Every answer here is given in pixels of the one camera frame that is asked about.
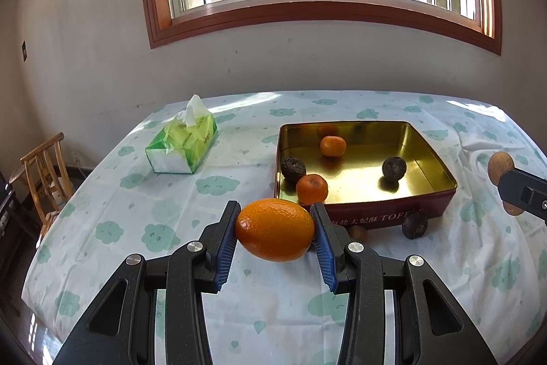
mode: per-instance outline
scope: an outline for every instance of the floor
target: floor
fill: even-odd
[[[71,180],[75,189],[82,183],[81,179]],[[25,277],[36,254],[36,242],[16,221],[8,222],[0,238],[0,257],[11,258],[8,266],[0,268],[0,312],[31,359],[37,365],[51,365],[62,343],[21,300]]]

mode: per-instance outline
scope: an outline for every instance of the green tissue package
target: green tissue package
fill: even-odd
[[[186,110],[169,121],[146,147],[146,156],[156,173],[194,173],[217,132],[213,114],[194,95]]]

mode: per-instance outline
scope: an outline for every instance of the screw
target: screw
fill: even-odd
[[[186,246],[186,249],[190,252],[198,252],[203,249],[203,245],[199,241],[191,241]]]
[[[139,254],[131,254],[125,259],[125,263],[130,266],[138,265],[141,262],[141,256]]]
[[[356,241],[352,241],[349,245],[347,245],[347,248],[351,252],[363,252],[363,249],[365,249],[363,245],[361,245],[360,243]]]
[[[421,258],[420,256],[410,256],[409,262],[412,266],[422,266],[423,258]]]

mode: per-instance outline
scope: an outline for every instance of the window frame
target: window frame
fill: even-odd
[[[383,23],[448,36],[497,55],[502,49],[501,0],[477,0],[483,26],[415,0],[230,0],[190,9],[177,18],[171,16],[170,0],[143,0],[143,6],[151,49],[213,31],[286,21]]]

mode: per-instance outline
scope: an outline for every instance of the wall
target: wall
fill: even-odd
[[[0,171],[9,178],[19,159],[43,140],[21,76],[16,40],[17,1],[0,0]],[[23,190],[16,187],[19,197]]]
[[[496,104],[547,149],[547,0],[502,0],[503,54],[382,24],[225,30],[150,50],[142,0],[19,0],[29,96],[46,135],[98,163],[165,103],[291,89],[378,89]]]

